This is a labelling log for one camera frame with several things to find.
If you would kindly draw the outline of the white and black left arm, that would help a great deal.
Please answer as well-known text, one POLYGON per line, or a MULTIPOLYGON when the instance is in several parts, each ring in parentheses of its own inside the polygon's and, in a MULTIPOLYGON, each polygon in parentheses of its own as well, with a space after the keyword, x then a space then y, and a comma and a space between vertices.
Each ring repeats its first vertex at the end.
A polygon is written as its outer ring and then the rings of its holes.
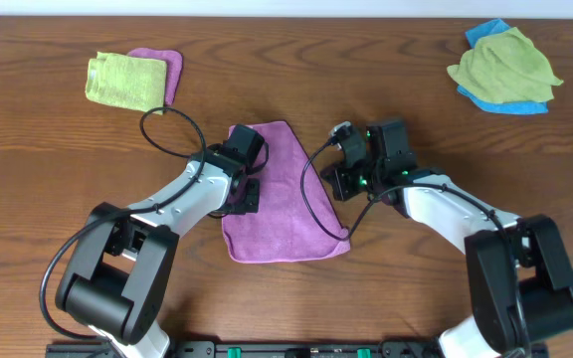
POLYGON ((156 317, 179 240, 210 214, 255 213, 269 147, 237 125, 222 144, 190 156, 184 171, 147 199, 121 210, 101 203, 77 240, 56 306, 94 331, 96 357, 168 357, 171 340, 156 317))

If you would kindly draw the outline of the purple microfiber cloth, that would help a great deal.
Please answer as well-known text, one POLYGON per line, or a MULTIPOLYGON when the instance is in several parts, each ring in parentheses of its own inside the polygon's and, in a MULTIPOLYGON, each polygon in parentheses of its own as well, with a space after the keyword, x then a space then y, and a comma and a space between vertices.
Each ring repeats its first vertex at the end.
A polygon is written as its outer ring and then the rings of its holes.
POLYGON ((227 216, 222 232, 231 259, 242 264, 295 263, 330 259, 350 251, 340 224, 307 155, 284 121, 252 124, 268 144, 257 164, 256 214, 227 216))

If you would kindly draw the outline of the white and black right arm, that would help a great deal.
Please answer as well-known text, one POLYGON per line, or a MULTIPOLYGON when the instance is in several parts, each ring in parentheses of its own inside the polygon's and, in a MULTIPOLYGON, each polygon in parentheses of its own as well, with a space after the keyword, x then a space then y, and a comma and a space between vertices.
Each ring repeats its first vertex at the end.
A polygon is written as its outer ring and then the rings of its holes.
POLYGON ((551 218, 501 211, 420 167, 400 119, 364 132, 343 122, 325 144, 343 153, 320 173, 336 200, 365 193, 465 255, 472 314, 438 337, 432 355, 543 356, 545 340, 573 330, 573 268, 551 218))

